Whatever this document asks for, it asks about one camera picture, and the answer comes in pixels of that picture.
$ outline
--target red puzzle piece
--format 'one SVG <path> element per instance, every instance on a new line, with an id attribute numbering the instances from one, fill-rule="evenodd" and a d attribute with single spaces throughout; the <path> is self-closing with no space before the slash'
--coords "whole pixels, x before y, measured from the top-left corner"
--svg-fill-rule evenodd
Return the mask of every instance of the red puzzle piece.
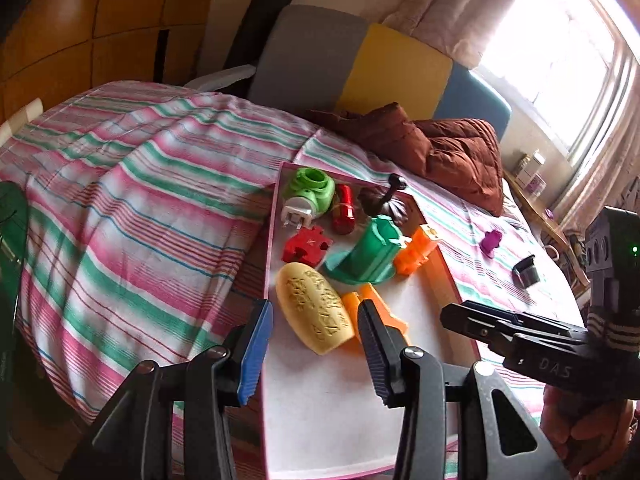
<path id="1" fill-rule="evenodd" d="M 331 238 L 322 234 L 320 226 L 311 229 L 303 227 L 284 244 L 282 261 L 299 262 L 309 267 L 317 267 L 324 258 L 326 250 L 334 243 Z"/>

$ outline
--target dark brown toy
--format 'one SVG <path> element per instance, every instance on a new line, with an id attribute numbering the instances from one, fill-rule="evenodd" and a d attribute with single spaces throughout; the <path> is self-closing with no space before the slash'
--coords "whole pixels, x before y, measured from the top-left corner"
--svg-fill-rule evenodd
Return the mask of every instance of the dark brown toy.
<path id="1" fill-rule="evenodd" d="M 406 189 L 406 180 L 397 173 L 389 175 L 389 189 L 363 187 L 358 193 L 358 201 L 367 216 L 389 216 L 398 227 L 404 224 L 408 216 L 406 206 L 399 198 L 394 198 L 398 190 Z"/>

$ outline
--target white armrest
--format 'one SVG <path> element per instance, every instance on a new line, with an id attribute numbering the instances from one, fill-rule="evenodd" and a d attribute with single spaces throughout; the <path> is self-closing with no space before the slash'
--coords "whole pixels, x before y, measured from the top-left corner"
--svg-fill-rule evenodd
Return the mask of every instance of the white armrest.
<path id="1" fill-rule="evenodd" d="M 28 105 L 20 108 L 4 123 L 0 124 L 0 146 L 7 142 L 26 123 L 33 121 L 41 114 L 42 101 L 40 99 L 34 99 Z"/>
<path id="2" fill-rule="evenodd" d="M 253 65 L 235 66 L 192 79 L 185 85 L 185 88 L 191 88 L 199 92 L 213 92 L 237 81 L 242 81 L 242 79 L 249 79 L 254 74 L 255 66 Z"/>

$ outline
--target bed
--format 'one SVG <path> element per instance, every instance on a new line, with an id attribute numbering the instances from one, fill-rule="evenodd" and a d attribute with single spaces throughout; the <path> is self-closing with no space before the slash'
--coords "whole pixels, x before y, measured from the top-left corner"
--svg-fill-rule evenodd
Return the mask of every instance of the bed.
<path id="1" fill-rule="evenodd" d="M 568 283 L 517 212 L 495 218 L 284 111 L 114 82 L 52 108 L 0 148 L 0 180 L 17 183 L 30 204 L 16 327 L 87 422 L 140 360 L 193 358 L 244 321 L 262 295 L 263 226 L 283 161 L 379 184 L 404 174 L 463 300 L 581 324 Z M 505 236 L 488 260 L 478 243 L 492 228 Z M 530 293 L 511 278 L 529 254 L 542 276 Z M 542 385 L 500 371 L 538 416 Z M 177 405 L 178 469 L 181 415 Z M 239 475 L 261 478 L 258 400 L 231 413 L 231 428 Z M 449 477 L 454 461 L 452 453 Z"/>

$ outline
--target human hand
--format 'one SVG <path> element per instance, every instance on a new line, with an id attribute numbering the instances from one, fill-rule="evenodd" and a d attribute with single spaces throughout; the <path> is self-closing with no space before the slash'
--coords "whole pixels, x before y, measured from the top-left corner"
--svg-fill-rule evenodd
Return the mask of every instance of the human hand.
<path id="1" fill-rule="evenodd" d="M 572 424 L 559 409 L 562 398 L 567 395 L 571 394 L 553 386 L 545 386 L 545 406 L 540 418 L 540 429 L 549 439 L 560 459 L 568 466 L 572 476 L 578 473 L 588 476 L 608 469 L 622 458 L 629 443 L 630 424 L 634 415 L 633 402 L 631 400 L 608 402 Z M 586 464 L 567 464 L 570 438 L 578 443 L 598 438 L 602 446 L 598 448 L 596 456 L 590 457 Z"/>

